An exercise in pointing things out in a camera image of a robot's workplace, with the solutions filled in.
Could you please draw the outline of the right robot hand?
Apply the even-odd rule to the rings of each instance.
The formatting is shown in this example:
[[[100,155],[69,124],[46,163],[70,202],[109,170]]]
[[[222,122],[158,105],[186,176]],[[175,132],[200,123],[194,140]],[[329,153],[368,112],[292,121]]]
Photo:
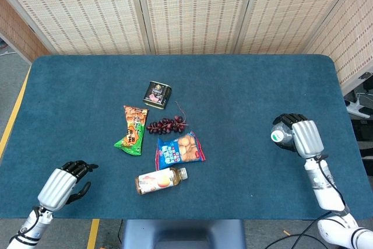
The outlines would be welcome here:
[[[281,114],[273,121],[271,140],[280,148],[311,159],[323,153],[324,146],[314,121],[302,114]]]

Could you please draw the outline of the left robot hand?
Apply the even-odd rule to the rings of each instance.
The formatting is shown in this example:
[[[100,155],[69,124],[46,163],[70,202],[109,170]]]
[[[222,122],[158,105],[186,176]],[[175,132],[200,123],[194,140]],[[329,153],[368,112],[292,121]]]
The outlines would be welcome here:
[[[40,212],[56,212],[65,205],[83,198],[91,187],[90,181],[77,193],[73,193],[73,190],[87,173],[97,168],[97,164],[77,160],[55,169],[38,194]]]

